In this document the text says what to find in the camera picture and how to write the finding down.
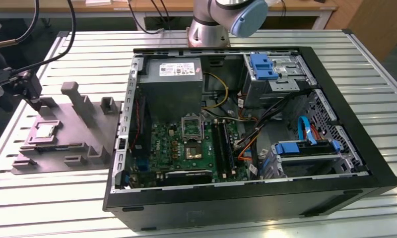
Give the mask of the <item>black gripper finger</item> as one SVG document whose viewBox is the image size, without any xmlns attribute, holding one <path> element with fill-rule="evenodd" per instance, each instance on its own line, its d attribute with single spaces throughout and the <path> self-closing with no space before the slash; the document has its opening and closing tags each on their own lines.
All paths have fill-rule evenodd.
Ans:
<svg viewBox="0 0 397 238">
<path fill-rule="evenodd" d="M 41 102 L 39 102 L 39 94 L 41 94 L 41 84 L 38 81 L 38 78 L 35 76 L 34 71 L 30 69 L 25 72 L 25 76 L 26 76 L 26 98 L 29 101 L 29 105 L 31 106 L 31 108 L 38 111 L 41 108 Z"/>
</svg>

